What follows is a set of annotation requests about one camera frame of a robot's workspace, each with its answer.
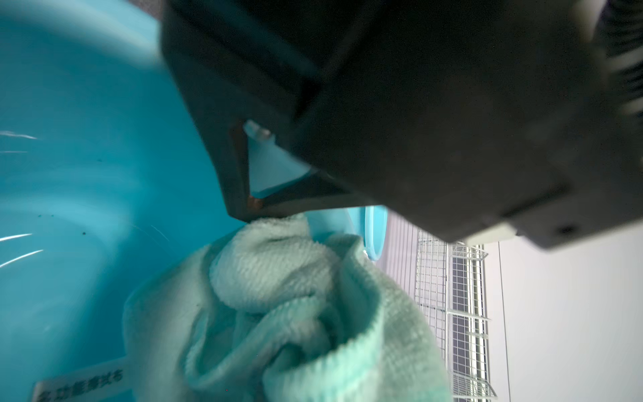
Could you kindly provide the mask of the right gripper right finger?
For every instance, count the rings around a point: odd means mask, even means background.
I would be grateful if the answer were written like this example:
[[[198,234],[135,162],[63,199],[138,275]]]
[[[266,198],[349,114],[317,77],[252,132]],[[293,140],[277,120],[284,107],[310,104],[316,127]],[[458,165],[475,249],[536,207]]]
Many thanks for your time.
[[[444,241],[642,217],[637,135],[574,1],[390,1],[285,147]]]

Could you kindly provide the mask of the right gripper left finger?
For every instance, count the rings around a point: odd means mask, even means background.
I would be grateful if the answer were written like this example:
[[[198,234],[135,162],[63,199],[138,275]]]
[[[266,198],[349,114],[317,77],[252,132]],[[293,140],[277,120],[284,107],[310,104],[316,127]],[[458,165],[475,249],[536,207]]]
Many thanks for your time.
[[[165,3],[162,57],[231,217],[250,222],[368,204],[291,149],[359,12],[359,3],[340,1]]]

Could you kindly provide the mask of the teal plastic bucket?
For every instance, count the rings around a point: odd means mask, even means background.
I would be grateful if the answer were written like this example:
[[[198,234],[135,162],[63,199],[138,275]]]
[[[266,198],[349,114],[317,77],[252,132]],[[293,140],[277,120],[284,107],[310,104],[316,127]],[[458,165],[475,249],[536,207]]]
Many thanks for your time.
[[[125,1],[1,4],[4,401],[114,367],[130,293],[239,227],[159,29]]]

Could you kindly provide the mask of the light green microfiber cloth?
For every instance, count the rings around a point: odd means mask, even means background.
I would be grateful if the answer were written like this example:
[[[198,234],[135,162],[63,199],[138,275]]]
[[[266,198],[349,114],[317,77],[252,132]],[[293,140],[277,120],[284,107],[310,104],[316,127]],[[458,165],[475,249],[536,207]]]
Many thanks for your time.
[[[134,291],[123,338],[138,401],[449,401],[415,302],[352,234],[261,219]]]

